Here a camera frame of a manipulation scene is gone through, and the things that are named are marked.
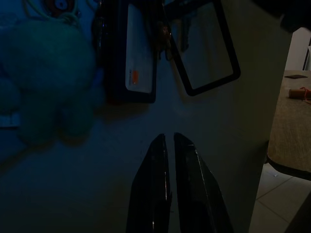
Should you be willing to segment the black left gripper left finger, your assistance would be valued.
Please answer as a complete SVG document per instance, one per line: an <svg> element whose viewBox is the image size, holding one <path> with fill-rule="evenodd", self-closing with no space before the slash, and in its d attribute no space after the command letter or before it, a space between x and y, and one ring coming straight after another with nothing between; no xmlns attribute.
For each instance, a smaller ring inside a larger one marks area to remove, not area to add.
<svg viewBox="0 0 311 233"><path fill-rule="evenodd" d="M134 177L127 216L127 233L167 233L172 193L164 134L159 134Z"/></svg>

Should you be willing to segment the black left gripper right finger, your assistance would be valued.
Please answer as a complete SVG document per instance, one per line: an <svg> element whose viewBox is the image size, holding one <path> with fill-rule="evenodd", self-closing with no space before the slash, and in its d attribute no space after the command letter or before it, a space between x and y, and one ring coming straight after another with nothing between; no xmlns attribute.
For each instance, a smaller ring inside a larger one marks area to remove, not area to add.
<svg viewBox="0 0 311 233"><path fill-rule="evenodd" d="M195 144L175 133L174 150L180 231L232 233L220 187Z"/></svg>

